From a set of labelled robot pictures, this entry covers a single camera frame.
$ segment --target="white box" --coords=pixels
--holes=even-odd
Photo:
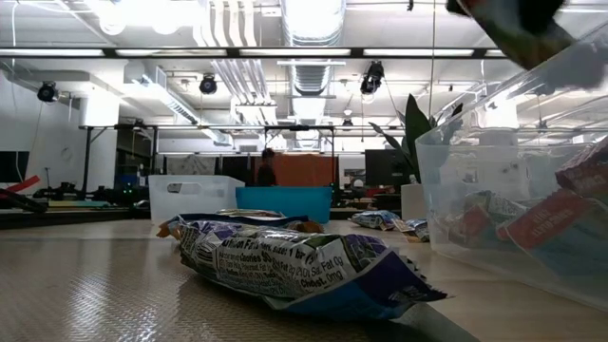
[[[214,214],[237,208],[236,189],[245,186],[226,176],[150,176],[152,223],[179,214]]]

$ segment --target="snack bag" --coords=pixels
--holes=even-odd
[[[513,62],[530,70],[570,47],[575,39],[554,20],[551,11],[533,11],[514,0],[458,0],[459,8],[484,29],[500,50]],[[538,22],[542,29],[532,29]]]
[[[181,262],[275,310],[331,320],[393,319],[446,298],[382,240],[238,223],[182,225]]]
[[[561,189],[505,229],[528,254],[563,276],[608,274],[608,212]]]
[[[462,226],[455,227],[459,231],[450,231],[450,240],[468,248],[517,250],[502,228],[527,209],[491,191],[469,194],[465,197]]]
[[[268,226],[279,229],[289,229],[298,232],[306,233],[323,233],[323,226],[308,220],[308,217],[293,217],[293,218],[248,218],[248,217],[232,217],[218,214],[182,214],[171,218],[167,222],[161,224],[161,229],[157,233],[157,237],[166,238],[172,236],[173,238],[181,239],[181,227],[184,224],[197,221],[214,220],[218,222],[226,223],[238,223],[245,224],[253,227]]]
[[[608,205],[608,139],[580,151],[556,177],[562,188]]]
[[[367,211],[354,214],[350,220],[361,227],[389,231],[395,228],[401,232],[407,231],[407,225],[401,218],[387,210]]]
[[[410,219],[406,221],[406,226],[408,230],[402,233],[406,234],[409,242],[430,242],[426,219]]]
[[[218,215],[239,216],[247,218],[285,218],[281,213],[269,210],[252,210],[252,209],[222,209],[216,212]]]

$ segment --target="potted plant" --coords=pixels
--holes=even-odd
[[[458,115],[463,111],[463,105],[459,104],[451,114],[451,117]],[[403,174],[401,183],[401,210],[402,219],[420,219],[427,215],[425,205],[424,191],[422,187],[422,179],[420,177],[420,166],[418,164],[418,154],[416,153],[416,139],[420,138],[429,130],[435,128],[437,123],[442,118],[435,119],[432,116],[427,117],[420,110],[416,99],[410,94],[408,104],[406,106],[406,114],[397,112],[402,126],[405,128],[406,136],[399,143],[394,137],[385,133],[375,123],[370,123],[373,129],[382,134],[387,142],[397,151],[396,172]],[[451,139],[451,134],[444,137],[445,140]],[[413,175],[417,181],[416,184],[411,184],[410,175]]]

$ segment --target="person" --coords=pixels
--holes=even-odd
[[[262,152],[262,165],[257,170],[257,186],[276,185],[275,170],[273,169],[274,158],[275,151],[272,148],[266,148]]]

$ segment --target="orange wall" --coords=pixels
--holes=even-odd
[[[337,158],[334,158],[334,167],[337,167]],[[277,154],[274,168],[280,186],[328,186],[333,181],[332,157]]]

